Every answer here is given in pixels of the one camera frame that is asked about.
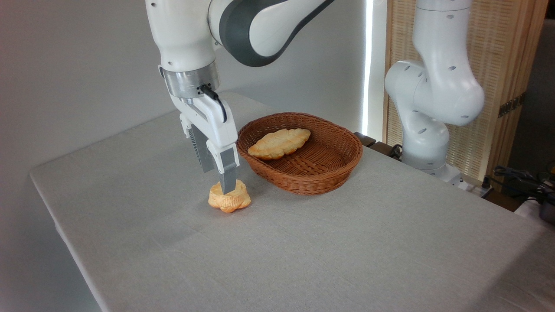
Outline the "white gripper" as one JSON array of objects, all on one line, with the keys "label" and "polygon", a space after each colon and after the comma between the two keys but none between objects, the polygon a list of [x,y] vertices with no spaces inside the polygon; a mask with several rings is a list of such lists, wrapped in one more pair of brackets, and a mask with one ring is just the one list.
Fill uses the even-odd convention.
[{"label": "white gripper", "polygon": [[219,172],[223,194],[236,189],[238,152],[237,130],[231,108],[223,99],[214,100],[207,95],[193,99],[170,96],[181,112],[180,121],[187,138],[190,138],[203,172]]}]

